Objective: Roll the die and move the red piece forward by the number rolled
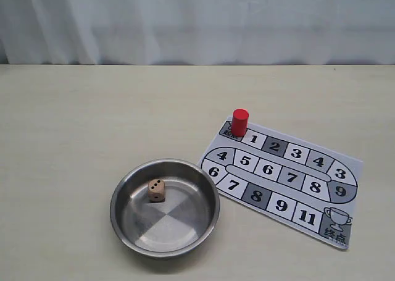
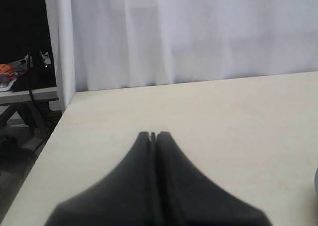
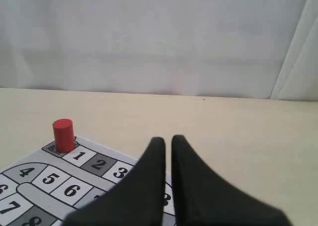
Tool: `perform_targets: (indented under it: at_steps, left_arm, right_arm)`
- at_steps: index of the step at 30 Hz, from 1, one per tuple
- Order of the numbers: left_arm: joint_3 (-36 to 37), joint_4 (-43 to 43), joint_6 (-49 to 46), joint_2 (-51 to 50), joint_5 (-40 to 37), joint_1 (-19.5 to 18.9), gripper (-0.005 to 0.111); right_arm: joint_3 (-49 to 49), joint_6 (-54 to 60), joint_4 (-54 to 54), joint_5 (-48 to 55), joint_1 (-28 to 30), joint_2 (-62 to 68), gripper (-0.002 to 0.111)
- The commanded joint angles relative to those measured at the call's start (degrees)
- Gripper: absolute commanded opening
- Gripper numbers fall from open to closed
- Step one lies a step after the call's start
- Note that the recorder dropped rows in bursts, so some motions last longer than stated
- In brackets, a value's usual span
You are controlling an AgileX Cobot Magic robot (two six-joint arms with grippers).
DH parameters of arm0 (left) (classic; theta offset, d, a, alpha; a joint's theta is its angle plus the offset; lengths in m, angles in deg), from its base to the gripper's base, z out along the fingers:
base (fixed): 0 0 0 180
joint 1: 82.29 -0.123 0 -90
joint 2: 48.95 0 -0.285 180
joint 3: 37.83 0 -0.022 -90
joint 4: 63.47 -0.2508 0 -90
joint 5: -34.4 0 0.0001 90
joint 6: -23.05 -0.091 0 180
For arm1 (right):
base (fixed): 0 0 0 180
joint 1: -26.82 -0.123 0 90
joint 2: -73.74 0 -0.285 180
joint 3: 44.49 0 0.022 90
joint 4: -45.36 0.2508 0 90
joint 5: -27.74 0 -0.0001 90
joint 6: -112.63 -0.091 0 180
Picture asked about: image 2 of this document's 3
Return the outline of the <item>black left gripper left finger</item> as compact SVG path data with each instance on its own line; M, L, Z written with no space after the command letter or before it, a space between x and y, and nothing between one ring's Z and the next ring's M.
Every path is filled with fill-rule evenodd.
M107 176L57 205L45 224L47 226L154 225L149 170L149 134L141 132L125 157Z

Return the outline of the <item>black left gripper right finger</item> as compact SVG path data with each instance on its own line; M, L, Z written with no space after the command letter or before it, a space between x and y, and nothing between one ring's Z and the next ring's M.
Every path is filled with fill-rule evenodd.
M183 153L169 132L156 142L156 175L166 226L269 226L267 215L219 187Z

